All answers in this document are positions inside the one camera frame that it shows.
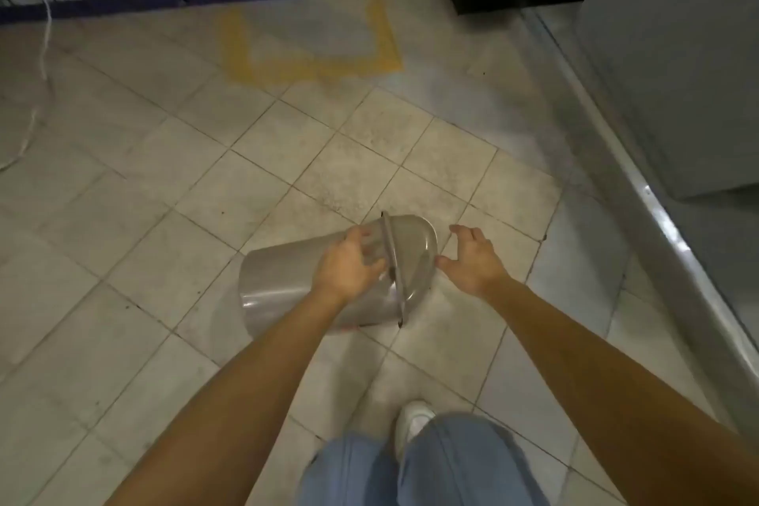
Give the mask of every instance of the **jeans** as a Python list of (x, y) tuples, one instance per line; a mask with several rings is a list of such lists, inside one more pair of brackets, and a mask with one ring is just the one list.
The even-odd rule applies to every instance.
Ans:
[(430, 421), (399, 465), (384, 445), (348, 433), (300, 480), (298, 506), (548, 506), (505, 429), (470, 414)]

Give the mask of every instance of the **yellow painted line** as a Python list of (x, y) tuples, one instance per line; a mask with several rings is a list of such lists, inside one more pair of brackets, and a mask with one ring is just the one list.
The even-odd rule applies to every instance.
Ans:
[(279, 85), (299, 80), (373, 76), (403, 69), (384, 0), (369, 0), (366, 22), (374, 32), (374, 55), (365, 57), (313, 57), (262, 60), (251, 63), (247, 25), (238, 7), (219, 16), (223, 67), (227, 76), (245, 85)]

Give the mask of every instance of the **white sneaker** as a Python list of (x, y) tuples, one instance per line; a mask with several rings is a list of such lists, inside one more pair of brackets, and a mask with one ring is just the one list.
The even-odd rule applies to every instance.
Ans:
[(414, 400), (401, 408), (398, 419), (395, 421), (395, 458), (398, 462), (403, 458), (406, 445), (434, 417), (434, 410), (423, 400)]

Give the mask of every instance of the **gray plastic trash can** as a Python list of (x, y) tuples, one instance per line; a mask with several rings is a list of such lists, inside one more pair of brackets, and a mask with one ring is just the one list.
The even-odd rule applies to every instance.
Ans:
[[(365, 225), (366, 262), (380, 257), (388, 270), (335, 319), (335, 329), (395, 321), (402, 325), (430, 289), (435, 273), (437, 236), (422, 217), (406, 214), (382, 217)], [(292, 309), (311, 288), (313, 273), (327, 247), (345, 231), (319, 238), (254, 250), (240, 268), (243, 317), (255, 338)]]

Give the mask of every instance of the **white cable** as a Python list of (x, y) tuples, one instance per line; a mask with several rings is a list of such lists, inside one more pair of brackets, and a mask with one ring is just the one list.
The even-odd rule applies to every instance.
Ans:
[[(45, 3), (45, 10), (47, 11), (47, 24), (45, 25), (45, 35), (43, 36), (43, 44), (40, 48), (40, 74), (43, 77), (43, 85), (45, 86), (45, 89), (49, 89), (49, 83), (48, 83), (48, 73), (47, 73), (47, 65), (45, 64), (45, 55), (47, 54), (48, 46), (50, 45), (50, 35), (52, 33), (52, 12), (50, 11), (50, 3), (48, 0), (43, 0)], [(26, 153), (26, 149), (29, 147), (29, 143), (32, 140), (32, 135), (34, 134), (34, 128), (37, 124), (37, 112), (39, 111), (40, 106), (38, 104), (35, 104), (32, 108), (32, 115), (31, 119), (29, 121), (29, 126), (26, 129), (26, 133), (24, 134), (24, 138), (21, 141), (21, 146), (18, 149), (18, 153), (16, 153), (13, 158), (10, 160), (5, 161), (2, 165), (0, 165), (0, 171), (5, 170), (15, 162), (21, 159), (21, 157), (24, 156)]]

